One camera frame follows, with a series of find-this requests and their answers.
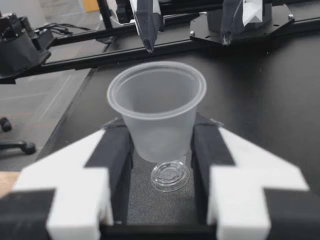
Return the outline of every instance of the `black cable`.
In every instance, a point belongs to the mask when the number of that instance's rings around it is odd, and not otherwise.
[[[43,30],[43,29],[49,29],[51,30],[51,32],[58,34],[58,35],[71,35],[73,34],[72,31],[69,31],[69,28],[73,28],[73,29],[81,29],[84,31],[91,31],[90,28],[87,27],[82,27],[82,26],[76,26],[70,23],[56,23],[56,22],[52,22],[49,24],[46,24],[42,27],[37,28],[37,30]]]

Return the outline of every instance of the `gray floor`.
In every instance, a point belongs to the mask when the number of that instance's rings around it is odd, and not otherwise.
[[[40,3],[48,22],[91,29],[101,24],[99,12],[84,13],[78,0]],[[105,45],[95,40],[52,47],[48,62],[101,53],[104,49]],[[19,171],[36,160],[89,71],[54,72],[20,78],[16,85],[0,85],[0,117],[7,117],[13,125],[11,132],[0,132],[0,140],[21,139],[37,146],[37,153],[30,156],[15,149],[1,151],[0,171]]]

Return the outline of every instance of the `translucent plastic cup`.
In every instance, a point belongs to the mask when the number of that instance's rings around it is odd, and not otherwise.
[[[204,76],[170,61],[129,68],[110,84],[107,99],[127,125],[137,153],[157,163],[152,185],[163,192],[183,187],[190,176],[183,159],[190,149],[198,103],[206,94]]]

